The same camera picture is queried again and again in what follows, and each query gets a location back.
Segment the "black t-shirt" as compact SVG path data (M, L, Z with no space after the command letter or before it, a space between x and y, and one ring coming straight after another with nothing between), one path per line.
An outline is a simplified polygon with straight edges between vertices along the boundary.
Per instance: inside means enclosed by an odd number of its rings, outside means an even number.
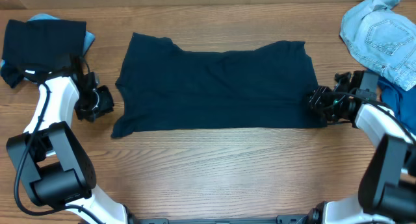
M177 129L326 126L307 105L318 82L304 42L249 51L184 51L169 38L132 35L116 81L124 112L113 138Z

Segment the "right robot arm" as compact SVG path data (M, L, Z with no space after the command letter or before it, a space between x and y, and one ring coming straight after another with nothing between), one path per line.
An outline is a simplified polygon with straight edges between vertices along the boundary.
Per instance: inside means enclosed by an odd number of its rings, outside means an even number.
M356 195L322 202L304 223L414 223L415 137L377 100L379 76L369 71L335 75L334 88L319 86L308 97L310 109L326 120L351 122L363 131L375 152Z

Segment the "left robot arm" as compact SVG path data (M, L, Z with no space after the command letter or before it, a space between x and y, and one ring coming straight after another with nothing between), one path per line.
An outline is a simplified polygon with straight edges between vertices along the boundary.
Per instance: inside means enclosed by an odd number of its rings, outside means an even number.
M37 83L40 96L31 122L6 143L16 169L14 200L30 216L67 210L87 223L138 223L125 205L98 186L92 161L71 130L72 117L93 122L114 107L98 75L83 71L87 65L81 56L63 54L53 68L18 66Z

